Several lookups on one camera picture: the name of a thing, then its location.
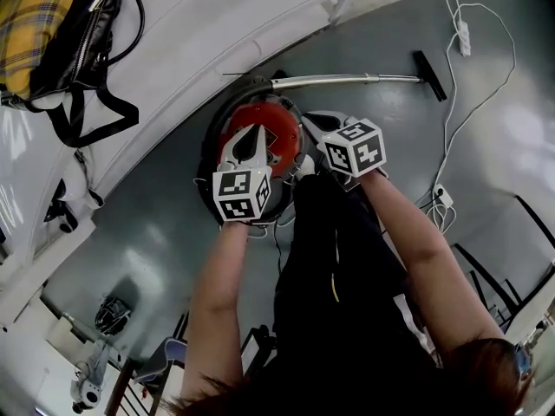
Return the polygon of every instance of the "fiducial marker cube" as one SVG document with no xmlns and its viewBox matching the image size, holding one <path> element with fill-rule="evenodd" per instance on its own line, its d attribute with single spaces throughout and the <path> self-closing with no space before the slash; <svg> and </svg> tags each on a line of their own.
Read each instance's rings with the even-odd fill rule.
<svg viewBox="0 0 555 416">
<path fill-rule="evenodd" d="M 322 143 L 330 168 L 353 177 L 386 162 L 382 130 L 368 119 L 323 136 Z"/>
<path fill-rule="evenodd" d="M 248 222 L 259 219 L 270 198 L 269 166 L 215 172 L 212 176 L 213 198 L 224 222 Z"/>
</svg>

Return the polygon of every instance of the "cloth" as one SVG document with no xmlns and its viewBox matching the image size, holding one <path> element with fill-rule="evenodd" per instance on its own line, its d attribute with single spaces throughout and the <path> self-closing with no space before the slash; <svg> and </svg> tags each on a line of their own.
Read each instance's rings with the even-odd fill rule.
<svg viewBox="0 0 555 416">
<path fill-rule="evenodd" d="M 310 402 L 345 414 L 351 405 L 360 412 L 361 401 L 377 412 L 393 389 L 403 398 L 384 403 L 388 413 L 414 410 L 437 369 L 394 303 L 407 274 L 372 206 L 362 189 L 344 193 L 329 175 L 300 180 L 294 202 L 295 237 L 274 302 L 277 358 L 263 378 L 288 394 L 329 394 Z"/>
<path fill-rule="evenodd" d="M 29 79 L 73 0 L 0 0 L 0 84 L 29 97 Z"/>
</svg>

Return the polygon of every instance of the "hair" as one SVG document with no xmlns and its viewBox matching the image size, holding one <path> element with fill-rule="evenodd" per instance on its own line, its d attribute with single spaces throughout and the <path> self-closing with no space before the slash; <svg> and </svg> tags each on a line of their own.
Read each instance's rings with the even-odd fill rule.
<svg viewBox="0 0 555 416">
<path fill-rule="evenodd" d="M 514 346 L 502 339 L 470 341 L 442 356 L 443 367 L 438 369 L 438 380 L 423 389 L 429 399 L 419 393 L 418 403 L 440 414 L 487 416 L 514 416 L 521 408 L 532 375 L 520 380 L 519 366 Z M 192 399 L 167 402 L 166 408 L 174 416 L 208 416 L 226 414 L 268 413 L 270 400 L 285 400 L 286 396 L 269 398 L 269 384 L 257 381 L 227 385 L 205 377 L 215 393 L 202 392 Z M 325 396 L 316 398 L 327 400 Z"/>
</svg>

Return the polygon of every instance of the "electrical outlet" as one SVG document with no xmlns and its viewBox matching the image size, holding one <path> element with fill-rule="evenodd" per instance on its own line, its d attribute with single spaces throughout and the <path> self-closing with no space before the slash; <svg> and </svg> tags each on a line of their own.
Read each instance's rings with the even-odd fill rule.
<svg viewBox="0 0 555 416">
<path fill-rule="evenodd" d="M 434 197 L 438 198 L 446 208 L 450 208 L 453 205 L 453 199 L 449 196 L 449 193 L 441 184 L 437 184 L 434 187 Z"/>
</svg>

